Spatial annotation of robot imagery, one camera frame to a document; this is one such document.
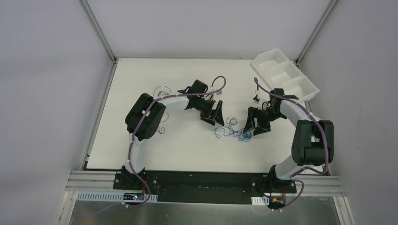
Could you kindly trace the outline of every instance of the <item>robotic arm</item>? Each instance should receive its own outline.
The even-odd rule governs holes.
[[[325,163],[325,149],[321,132],[314,121],[296,104],[298,98],[285,95],[283,89],[274,89],[272,94],[282,96],[288,100],[276,98],[270,94],[270,100],[263,102],[261,107],[249,107],[244,132],[254,130],[253,135],[271,131],[270,122],[278,118],[289,119],[296,127],[291,146],[291,155],[283,162],[273,165],[263,182],[263,190],[281,193],[283,188],[289,189],[293,182],[292,177],[303,171],[304,168],[321,166]],[[254,100],[261,102],[257,95]],[[333,160],[333,123],[329,120],[313,118],[321,125],[328,145],[328,162]]]
[[[140,124],[138,131],[135,133],[135,137],[133,137],[134,130],[138,126],[150,103],[153,102],[153,97],[147,93],[142,94],[138,98],[125,119],[127,130],[130,134],[130,140],[135,140],[133,149],[130,151],[131,156],[129,157],[137,173],[144,169],[143,157],[147,139],[151,138],[156,133],[156,129],[164,113],[194,108],[200,111],[201,120],[213,126],[216,123],[224,126],[222,101],[216,103],[213,95],[210,98],[208,96],[202,97],[196,95],[206,93],[207,89],[208,86],[205,83],[195,80],[192,86],[188,86],[184,90],[179,90],[178,92],[181,93],[181,95],[178,97],[165,98],[154,103]],[[128,162],[126,162],[124,167],[130,173],[133,173]]]

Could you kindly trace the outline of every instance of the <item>white plastic tray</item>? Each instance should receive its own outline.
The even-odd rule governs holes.
[[[272,67],[286,61],[289,61],[286,55],[284,55],[283,52],[279,50],[279,48],[276,48],[258,55],[252,61],[252,67],[257,71],[257,73],[262,76]]]
[[[258,55],[251,63],[271,89],[283,88],[303,103],[312,99],[319,89],[278,48]]]
[[[295,95],[300,103],[312,99],[319,89],[305,75],[294,78],[278,86],[286,95]]]

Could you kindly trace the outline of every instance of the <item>white tabletop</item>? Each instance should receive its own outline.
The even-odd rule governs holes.
[[[196,79],[210,86],[216,76],[225,76],[227,85],[218,96],[223,101],[224,120],[236,117],[235,130],[243,128],[247,108],[256,106],[252,98],[253,78],[257,74],[250,62],[119,59],[87,168],[120,169],[124,165],[129,145],[124,119],[142,93],[152,95],[160,85],[168,86],[173,93],[192,85]],[[222,79],[214,86],[221,85]],[[213,132],[217,125],[199,120],[199,111],[195,109],[170,113],[161,127],[165,133],[156,133],[148,141],[146,170],[266,173],[291,154],[295,131],[288,120],[278,119],[271,122],[271,132],[252,137],[246,143],[234,137],[217,138]]]

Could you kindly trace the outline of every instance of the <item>gray wall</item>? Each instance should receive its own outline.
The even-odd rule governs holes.
[[[51,224],[110,60],[77,0],[0,1],[0,224]]]
[[[116,56],[295,59],[329,0],[89,0]]]
[[[357,224],[397,224],[398,1],[342,0],[302,64]]]

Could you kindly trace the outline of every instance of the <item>black mounting plate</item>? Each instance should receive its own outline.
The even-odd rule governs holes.
[[[122,173],[116,174],[114,189],[143,189],[143,183],[140,180]],[[159,202],[252,204],[251,197],[262,197],[263,193],[270,192],[282,193],[283,189],[280,187],[271,190],[266,187],[264,184],[267,173],[143,170],[140,175],[147,182],[151,193],[158,196]],[[286,193],[297,192],[294,181],[289,181],[284,188]]]

